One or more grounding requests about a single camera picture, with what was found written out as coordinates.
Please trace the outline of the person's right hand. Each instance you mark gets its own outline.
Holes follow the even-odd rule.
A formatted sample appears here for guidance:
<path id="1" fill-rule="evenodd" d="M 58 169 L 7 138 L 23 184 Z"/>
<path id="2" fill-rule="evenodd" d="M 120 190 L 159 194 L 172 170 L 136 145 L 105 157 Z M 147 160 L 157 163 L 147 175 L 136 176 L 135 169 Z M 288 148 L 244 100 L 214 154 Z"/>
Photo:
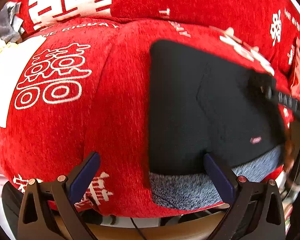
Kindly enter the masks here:
<path id="1" fill-rule="evenodd" d="M 291 122 L 285 131 L 283 170 L 288 180 L 293 181 L 300 169 L 300 124 Z"/>

